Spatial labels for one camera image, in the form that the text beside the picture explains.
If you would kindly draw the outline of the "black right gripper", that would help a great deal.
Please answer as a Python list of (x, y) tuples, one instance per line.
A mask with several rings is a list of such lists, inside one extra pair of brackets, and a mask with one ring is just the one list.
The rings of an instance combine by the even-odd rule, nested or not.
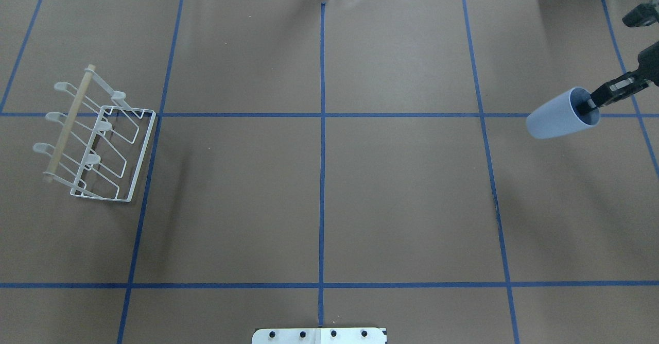
[(640, 51), (637, 60), (636, 76), (623, 74), (595, 89), (590, 97), (582, 102), (582, 114), (589, 114), (600, 107), (628, 98), (647, 88), (650, 82), (658, 86), (658, 41)]

